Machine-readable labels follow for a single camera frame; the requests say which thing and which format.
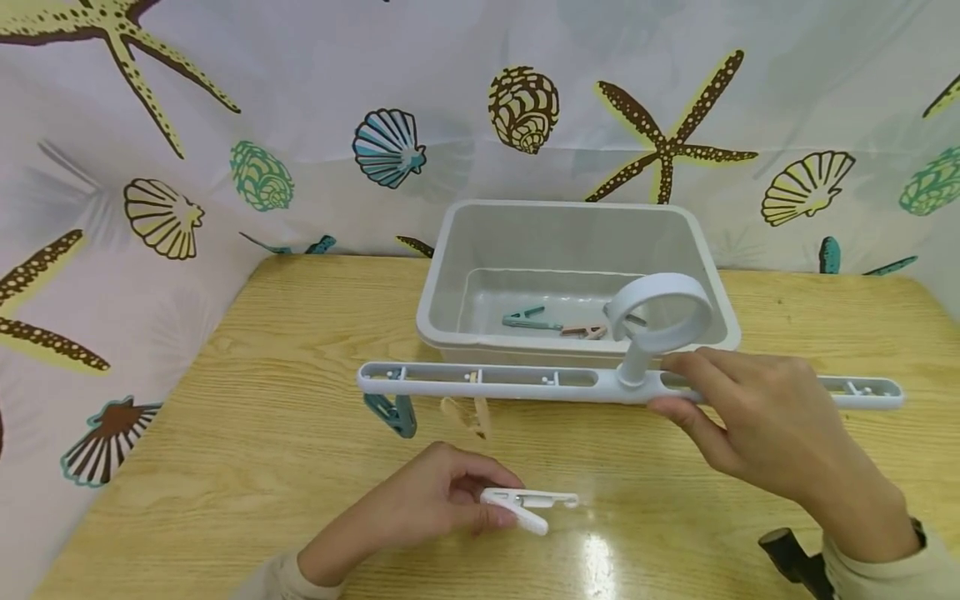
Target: wooden table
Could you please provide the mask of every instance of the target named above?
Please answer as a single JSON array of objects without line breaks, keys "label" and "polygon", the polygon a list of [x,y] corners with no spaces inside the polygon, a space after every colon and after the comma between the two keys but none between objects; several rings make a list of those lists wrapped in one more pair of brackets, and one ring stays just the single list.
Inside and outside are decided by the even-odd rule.
[{"label": "wooden table", "polygon": [[[38,590],[40,600],[223,598],[434,440],[487,452],[532,488],[579,492],[551,534],[442,540],[376,557],[347,598],[808,599],[756,540],[781,526],[819,548],[790,503],[712,472],[690,440],[637,407],[492,401],[472,439],[416,401],[404,441],[363,405],[369,360],[433,361],[414,314],[424,259],[280,256],[252,276],[119,476]],[[828,374],[892,377],[897,413],[847,425],[960,548],[960,332],[895,276],[725,272],[745,351]]]}]

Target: sleeve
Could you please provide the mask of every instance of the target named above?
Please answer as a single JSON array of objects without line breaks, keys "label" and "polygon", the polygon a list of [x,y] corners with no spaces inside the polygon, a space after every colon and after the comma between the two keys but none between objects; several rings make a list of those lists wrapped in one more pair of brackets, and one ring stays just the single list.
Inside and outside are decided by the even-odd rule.
[{"label": "sleeve", "polygon": [[854,561],[824,536],[824,563],[836,600],[956,600],[960,598],[960,564],[935,535],[914,527],[923,543],[917,554],[895,563]]},{"label": "sleeve", "polygon": [[230,596],[230,600],[337,600],[343,584],[321,588],[308,582],[297,566],[297,551],[292,550],[262,564]]}]

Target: clothespin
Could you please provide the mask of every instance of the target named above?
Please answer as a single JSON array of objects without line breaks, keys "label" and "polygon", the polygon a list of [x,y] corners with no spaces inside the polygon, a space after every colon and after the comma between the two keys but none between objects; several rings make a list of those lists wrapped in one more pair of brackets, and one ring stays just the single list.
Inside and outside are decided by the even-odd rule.
[{"label": "clothespin", "polygon": [[[469,375],[470,383],[477,382],[477,373],[472,372]],[[487,407],[487,399],[476,397],[473,399],[473,413],[457,403],[450,396],[444,397],[440,401],[440,410],[465,427],[467,431],[476,434],[481,440],[488,440],[492,433],[490,421],[490,409]]]},{"label": "clothespin", "polygon": [[[397,379],[400,373],[388,372],[387,376]],[[417,435],[417,415],[414,413],[414,404],[409,396],[396,396],[396,405],[382,394],[363,394],[363,401],[367,408],[404,440]]]},{"label": "clothespin", "polygon": [[561,335],[579,335],[585,340],[600,340],[607,335],[606,325],[579,325],[564,327],[560,330]]},{"label": "clothespin", "polygon": [[528,511],[528,508],[548,509],[557,502],[566,508],[576,508],[580,496],[575,493],[535,492],[513,488],[486,488],[480,493],[480,501],[502,506],[516,515],[516,523],[538,536],[545,536],[550,526],[546,519]]},{"label": "clothespin", "polygon": [[537,306],[524,308],[515,313],[507,313],[503,316],[502,323],[508,327],[527,327],[529,329],[556,329],[559,331],[564,328],[564,326],[559,323],[549,323],[547,321],[531,319],[531,317],[540,314],[544,310],[546,310],[546,307],[539,304]]}]

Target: hand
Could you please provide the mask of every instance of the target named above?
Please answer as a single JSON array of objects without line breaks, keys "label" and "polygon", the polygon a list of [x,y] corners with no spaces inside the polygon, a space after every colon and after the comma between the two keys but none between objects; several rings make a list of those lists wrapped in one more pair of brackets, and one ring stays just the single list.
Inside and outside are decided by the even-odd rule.
[{"label": "hand", "polygon": [[663,357],[723,421],[660,397],[648,408],[679,425],[716,470],[793,500],[847,556],[884,563],[919,549],[903,495],[844,429],[816,373],[800,358],[698,348]]},{"label": "hand", "polygon": [[455,530],[479,535],[516,525],[516,516],[480,503],[485,488],[523,488],[493,458],[434,442],[338,516],[298,556],[318,586],[340,584],[372,554],[415,546]]}]

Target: fabric backdrop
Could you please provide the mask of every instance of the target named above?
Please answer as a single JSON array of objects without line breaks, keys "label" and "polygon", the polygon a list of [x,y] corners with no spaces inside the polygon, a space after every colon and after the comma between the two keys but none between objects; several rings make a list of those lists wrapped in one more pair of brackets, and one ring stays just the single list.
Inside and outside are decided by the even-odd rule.
[{"label": "fabric backdrop", "polygon": [[463,198],[660,202],[721,267],[897,273],[960,315],[958,23],[955,0],[5,0],[0,596],[271,253],[429,255]]}]

